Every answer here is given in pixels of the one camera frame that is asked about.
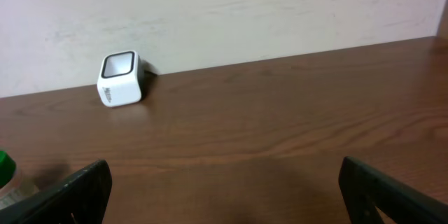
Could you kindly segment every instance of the green cap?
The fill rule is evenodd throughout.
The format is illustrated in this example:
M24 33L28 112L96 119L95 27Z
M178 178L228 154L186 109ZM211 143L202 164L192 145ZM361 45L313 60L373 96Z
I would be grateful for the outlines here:
M14 160L6 152L0 150L0 188L13 178L14 172Z

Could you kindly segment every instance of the tabletop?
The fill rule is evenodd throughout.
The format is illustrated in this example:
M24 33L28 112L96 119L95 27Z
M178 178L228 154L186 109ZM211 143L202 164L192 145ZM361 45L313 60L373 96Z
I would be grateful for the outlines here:
M448 41L418 38L0 99L0 147L40 188L98 159L104 223L348 223L352 155L448 202Z

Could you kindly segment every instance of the wall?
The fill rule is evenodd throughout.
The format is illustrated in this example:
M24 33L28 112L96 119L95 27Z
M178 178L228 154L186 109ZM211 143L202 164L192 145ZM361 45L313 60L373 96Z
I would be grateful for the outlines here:
M96 83L109 53L160 74L435 35L445 0L0 0L0 97Z

